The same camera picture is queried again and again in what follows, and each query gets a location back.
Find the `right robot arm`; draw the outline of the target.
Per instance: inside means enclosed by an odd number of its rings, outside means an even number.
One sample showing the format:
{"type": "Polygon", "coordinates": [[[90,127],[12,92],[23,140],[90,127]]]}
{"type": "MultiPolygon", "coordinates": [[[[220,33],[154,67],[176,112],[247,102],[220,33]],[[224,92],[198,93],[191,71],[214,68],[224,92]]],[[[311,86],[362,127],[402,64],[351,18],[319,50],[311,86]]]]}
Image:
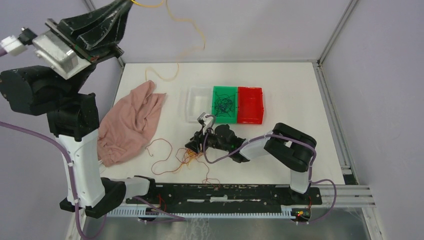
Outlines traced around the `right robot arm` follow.
{"type": "Polygon", "coordinates": [[[250,139],[236,136],[227,124],[215,129],[203,126],[185,144],[185,148],[196,154],[204,154],[209,148],[227,152],[217,161],[230,158],[236,163],[247,163],[263,156],[274,157],[290,169],[288,196],[295,204],[309,198],[316,146],[312,136],[281,122],[266,134],[250,139]]]}

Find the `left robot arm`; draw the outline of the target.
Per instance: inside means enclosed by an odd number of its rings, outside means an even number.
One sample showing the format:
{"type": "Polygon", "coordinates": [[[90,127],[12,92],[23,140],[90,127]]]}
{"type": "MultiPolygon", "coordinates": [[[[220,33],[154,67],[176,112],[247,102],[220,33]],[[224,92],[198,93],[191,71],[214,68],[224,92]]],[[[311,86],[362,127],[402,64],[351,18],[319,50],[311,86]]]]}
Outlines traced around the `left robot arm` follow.
{"type": "Polygon", "coordinates": [[[48,19],[48,30],[41,34],[23,28],[18,36],[0,42],[2,56],[17,56],[28,46],[34,47],[46,66],[35,65],[5,70],[0,74],[0,94],[12,111],[46,115],[54,138],[40,135],[52,143],[63,156],[67,196],[59,204],[67,212],[84,210],[100,218],[119,207],[128,198],[139,197],[149,204],[158,191],[149,177],[126,179],[101,177],[97,139],[99,113],[94,93],[81,94],[80,89],[97,65],[119,58],[130,0],[114,0],[91,12],[64,18],[48,19]]]}

